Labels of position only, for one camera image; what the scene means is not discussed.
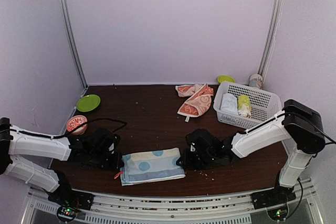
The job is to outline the blue polka dot towel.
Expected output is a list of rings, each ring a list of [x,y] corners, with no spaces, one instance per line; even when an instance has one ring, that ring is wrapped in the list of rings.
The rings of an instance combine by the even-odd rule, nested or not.
[[[124,166],[114,179],[119,178],[122,186],[181,179],[185,171],[176,164],[180,157],[177,147],[123,155]]]

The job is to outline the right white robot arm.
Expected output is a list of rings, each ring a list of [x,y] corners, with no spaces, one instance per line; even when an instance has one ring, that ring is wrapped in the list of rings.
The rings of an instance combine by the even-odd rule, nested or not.
[[[326,145],[321,115],[293,99],[266,121],[222,141],[206,129],[197,129],[185,139],[188,147],[176,164],[193,170],[230,165],[262,148],[292,139],[295,147],[278,173],[276,187],[269,192],[274,204],[289,196],[289,188]]]

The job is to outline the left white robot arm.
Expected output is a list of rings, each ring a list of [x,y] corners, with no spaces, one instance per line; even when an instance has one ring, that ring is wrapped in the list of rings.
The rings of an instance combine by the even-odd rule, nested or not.
[[[1,174],[36,185],[54,193],[64,205],[71,205],[76,197],[66,179],[26,160],[25,155],[48,157],[63,162],[83,164],[103,170],[119,170],[124,166],[122,155],[116,151],[120,137],[116,131],[99,128],[89,136],[74,132],[91,121],[73,125],[63,135],[46,135],[23,130],[1,118]]]

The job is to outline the orange patterned bowl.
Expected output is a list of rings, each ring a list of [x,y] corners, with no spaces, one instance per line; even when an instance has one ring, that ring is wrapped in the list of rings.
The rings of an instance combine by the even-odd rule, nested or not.
[[[68,132],[72,131],[73,129],[77,128],[81,125],[81,127],[77,128],[75,131],[72,132],[73,135],[83,135],[86,131],[88,125],[84,125],[87,122],[87,118],[83,115],[76,115],[73,116],[71,119],[68,120],[66,124],[66,130]]]

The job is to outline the green plate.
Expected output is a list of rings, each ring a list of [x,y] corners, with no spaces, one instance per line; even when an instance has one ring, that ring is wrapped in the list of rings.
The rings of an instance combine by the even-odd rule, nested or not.
[[[96,94],[84,95],[76,104],[76,108],[80,112],[90,112],[96,109],[101,102],[101,98]]]

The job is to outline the orange patterned towel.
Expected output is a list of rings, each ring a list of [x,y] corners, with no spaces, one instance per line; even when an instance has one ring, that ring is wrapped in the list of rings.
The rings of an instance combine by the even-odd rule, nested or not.
[[[185,122],[202,116],[212,104],[214,89],[208,84],[180,85],[175,90],[180,98],[187,98],[177,111],[185,117]]]

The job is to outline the white rolled towel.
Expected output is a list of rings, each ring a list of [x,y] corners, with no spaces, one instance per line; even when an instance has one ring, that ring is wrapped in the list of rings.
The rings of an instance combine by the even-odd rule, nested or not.
[[[238,114],[237,98],[233,94],[224,93],[222,96],[220,110],[237,115]]]

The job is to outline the green rolled towel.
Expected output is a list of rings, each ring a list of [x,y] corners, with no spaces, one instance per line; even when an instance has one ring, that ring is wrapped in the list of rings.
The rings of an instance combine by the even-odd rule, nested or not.
[[[238,97],[238,115],[251,118],[251,104],[247,95],[240,95]]]

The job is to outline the small green bowl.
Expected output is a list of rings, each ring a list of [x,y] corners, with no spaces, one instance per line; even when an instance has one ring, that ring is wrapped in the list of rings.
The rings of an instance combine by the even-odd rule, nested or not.
[[[222,84],[224,82],[232,82],[235,83],[235,79],[231,76],[227,76],[227,75],[221,75],[217,77],[217,82],[218,84]]]

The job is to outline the patterned paper cup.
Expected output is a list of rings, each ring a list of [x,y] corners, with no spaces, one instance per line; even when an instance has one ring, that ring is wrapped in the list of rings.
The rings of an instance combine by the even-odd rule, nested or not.
[[[249,77],[249,86],[257,89],[263,88],[263,77],[259,74],[252,74]]]

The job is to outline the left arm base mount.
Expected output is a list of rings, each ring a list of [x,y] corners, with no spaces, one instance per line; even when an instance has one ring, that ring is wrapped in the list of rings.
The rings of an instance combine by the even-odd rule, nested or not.
[[[82,210],[91,210],[94,195],[73,190],[66,175],[60,171],[55,171],[58,187],[53,192],[47,192],[48,200],[59,205],[56,216],[62,223],[73,221]]]

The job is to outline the front metal rail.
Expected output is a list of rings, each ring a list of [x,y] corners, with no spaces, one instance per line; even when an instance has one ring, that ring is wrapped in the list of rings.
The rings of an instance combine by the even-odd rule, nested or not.
[[[72,223],[325,223],[313,185],[295,187],[297,199],[256,209],[249,192],[199,197],[130,197],[95,194]]]

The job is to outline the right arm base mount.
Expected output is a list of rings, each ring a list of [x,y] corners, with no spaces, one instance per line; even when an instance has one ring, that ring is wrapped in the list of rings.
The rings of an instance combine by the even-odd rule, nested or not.
[[[288,202],[295,199],[294,187],[288,188],[280,185],[251,194],[254,209],[266,208],[268,217],[277,222],[285,221],[291,216]]]

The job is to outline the left aluminium frame post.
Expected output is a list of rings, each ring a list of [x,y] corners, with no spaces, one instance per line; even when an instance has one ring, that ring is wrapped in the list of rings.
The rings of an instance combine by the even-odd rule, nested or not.
[[[64,23],[65,23],[66,35],[67,35],[67,39],[68,39],[68,43],[70,47],[70,52],[74,60],[75,68],[79,76],[82,87],[86,89],[88,87],[88,84],[85,78],[82,64],[79,59],[78,49],[76,46],[74,32],[73,32],[72,25],[71,25],[67,0],[60,0],[60,6],[61,6],[62,15],[63,15]]]

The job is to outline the aluminium frame post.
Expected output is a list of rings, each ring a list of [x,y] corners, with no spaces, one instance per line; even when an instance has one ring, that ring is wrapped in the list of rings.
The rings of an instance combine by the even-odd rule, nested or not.
[[[70,47],[70,52],[74,60],[75,68],[79,76],[82,87],[86,89],[88,87],[88,84],[85,78],[82,64],[79,59],[78,49],[76,46],[74,32],[73,32],[72,25],[71,25],[67,0],[60,0],[60,6],[61,6],[62,15],[63,15],[64,23],[65,23],[66,35],[67,35],[67,39],[68,39],[68,43]]]
[[[274,0],[267,38],[258,69],[258,74],[261,75],[263,79],[266,78],[272,52],[276,43],[276,32],[280,24],[283,3],[284,0]]]

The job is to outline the right aluminium frame post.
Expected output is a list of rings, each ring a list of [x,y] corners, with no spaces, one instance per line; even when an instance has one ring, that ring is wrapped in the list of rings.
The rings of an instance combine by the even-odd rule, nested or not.
[[[284,0],[274,0],[267,38],[258,69],[258,74],[261,75],[263,79],[266,78],[272,52],[276,43],[276,32],[280,24],[283,3]]]

